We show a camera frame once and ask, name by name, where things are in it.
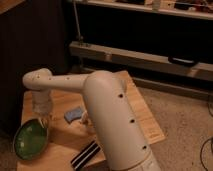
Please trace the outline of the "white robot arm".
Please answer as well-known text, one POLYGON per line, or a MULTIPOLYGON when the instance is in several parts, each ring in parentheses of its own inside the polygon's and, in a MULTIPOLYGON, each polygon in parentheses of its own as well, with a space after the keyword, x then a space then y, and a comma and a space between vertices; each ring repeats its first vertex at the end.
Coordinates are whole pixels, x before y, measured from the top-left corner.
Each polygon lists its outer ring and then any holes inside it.
POLYGON ((80 93, 112 171, 161 171, 128 101, 126 84, 116 74, 101 70, 54 76, 42 68, 26 73, 23 84, 41 115, 51 111, 51 90, 80 93))

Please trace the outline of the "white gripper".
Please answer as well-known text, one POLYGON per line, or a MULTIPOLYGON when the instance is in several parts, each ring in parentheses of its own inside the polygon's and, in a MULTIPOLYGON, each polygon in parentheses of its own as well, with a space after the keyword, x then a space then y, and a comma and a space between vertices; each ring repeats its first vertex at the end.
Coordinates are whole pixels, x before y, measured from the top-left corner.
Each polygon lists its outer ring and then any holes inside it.
POLYGON ((32 92, 33 112, 39 116, 41 124, 48 124, 53 110, 53 101, 50 90, 32 92))

